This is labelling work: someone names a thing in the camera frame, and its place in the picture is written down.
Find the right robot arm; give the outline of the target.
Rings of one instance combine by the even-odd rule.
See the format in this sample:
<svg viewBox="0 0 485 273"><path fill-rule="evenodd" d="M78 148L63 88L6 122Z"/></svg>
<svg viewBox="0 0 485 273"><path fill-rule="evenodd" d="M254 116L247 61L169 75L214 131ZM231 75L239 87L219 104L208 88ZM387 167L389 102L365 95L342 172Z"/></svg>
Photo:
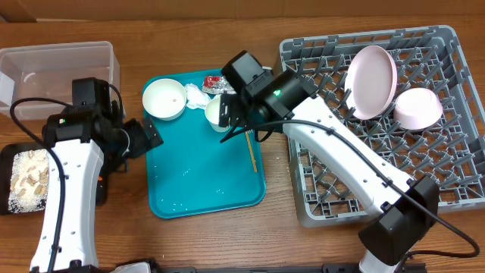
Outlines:
<svg viewBox="0 0 485 273"><path fill-rule="evenodd" d="M234 88L222 98L221 126L286 134L340 179L371 219L358 234L361 272L398 272L405 255L435 224L439 188L399 170L335 117L318 90L294 71L276 76L247 51L221 70Z"/></svg>

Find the white paper cup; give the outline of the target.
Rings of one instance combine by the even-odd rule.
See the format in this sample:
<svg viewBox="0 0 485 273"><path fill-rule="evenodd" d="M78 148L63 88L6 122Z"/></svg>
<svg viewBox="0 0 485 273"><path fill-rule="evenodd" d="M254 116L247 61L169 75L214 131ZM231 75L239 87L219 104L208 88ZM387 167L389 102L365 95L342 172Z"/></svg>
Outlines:
<svg viewBox="0 0 485 273"><path fill-rule="evenodd" d="M212 99L205 107L205 117L216 132L223 133L228 131L229 127L219 125L221 99L219 97Z"/></svg>

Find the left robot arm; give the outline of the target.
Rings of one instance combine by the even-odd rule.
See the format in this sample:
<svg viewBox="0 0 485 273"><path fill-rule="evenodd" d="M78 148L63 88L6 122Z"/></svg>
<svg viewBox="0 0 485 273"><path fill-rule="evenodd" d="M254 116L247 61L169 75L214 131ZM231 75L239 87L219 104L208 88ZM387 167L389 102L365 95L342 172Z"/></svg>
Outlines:
<svg viewBox="0 0 485 273"><path fill-rule="evenodd" d="M32 272L94 271L96 197L99 185L130 158L163 143L151 118L123 120L111 98L115 86L94 77L72 82L72 103L42 129L48 155L48 196Z"/></svg>

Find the white bowl with peanuts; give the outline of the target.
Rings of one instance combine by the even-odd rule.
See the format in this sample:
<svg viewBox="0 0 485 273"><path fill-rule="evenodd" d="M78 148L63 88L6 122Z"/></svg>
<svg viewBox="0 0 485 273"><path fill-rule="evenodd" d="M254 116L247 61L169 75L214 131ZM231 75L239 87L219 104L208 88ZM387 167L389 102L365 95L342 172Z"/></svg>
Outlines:
<svg viewBox="0 0 485 273"><path fill-rule="evenodd" d="M186 107L186 90L176 80L160 79L150 83L143 91L142 104L154 118L171 121L178 118Z"/></svg>

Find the white bowl with rice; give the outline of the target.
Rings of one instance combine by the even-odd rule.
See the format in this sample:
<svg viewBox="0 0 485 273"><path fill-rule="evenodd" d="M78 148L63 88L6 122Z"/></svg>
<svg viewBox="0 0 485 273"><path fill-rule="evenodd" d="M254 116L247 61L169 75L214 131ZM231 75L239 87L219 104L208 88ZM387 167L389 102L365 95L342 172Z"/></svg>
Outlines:
<svg viewBox="0 0 485 273"><path fill-rule="evenodd" d="M434 125L443 114L438 96L426 88L412 88L395 100L394 121L406 130L423 130Z"/></svg>

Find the white round plate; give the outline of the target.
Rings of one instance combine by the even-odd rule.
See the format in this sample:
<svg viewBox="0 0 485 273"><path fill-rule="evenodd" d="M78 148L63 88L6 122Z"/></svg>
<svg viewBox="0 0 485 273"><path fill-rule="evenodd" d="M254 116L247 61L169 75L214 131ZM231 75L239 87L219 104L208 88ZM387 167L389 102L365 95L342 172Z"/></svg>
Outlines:
<svg viewBox="0 0 485 273"><path fill-rule="evenodd" d="M363 48L352 59L345 80L346 100L353 115L369 120L380 115L390 105L396 91L397 70L392 56L378 45Z"/></svg>

